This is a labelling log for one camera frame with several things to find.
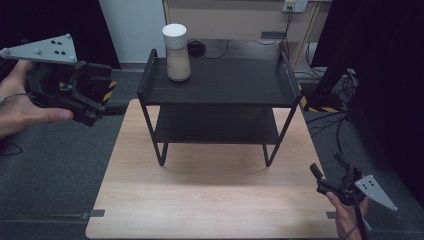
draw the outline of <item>wooden table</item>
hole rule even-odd
[[[152,122],[158,107],[149,107]],[[284,119],[289,109],[275,109]],[[272,167],[257,145],[172,144],[159,166],[139,101],[124,118],[87,237],[337,237],[334,211],[309,171],[319,164],[297,111]]]

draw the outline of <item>bottle cap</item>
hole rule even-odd
[[[178,23],[166,25],[162,29],[165,46],[169,49],[181,49],[187,44],[187,28]]]

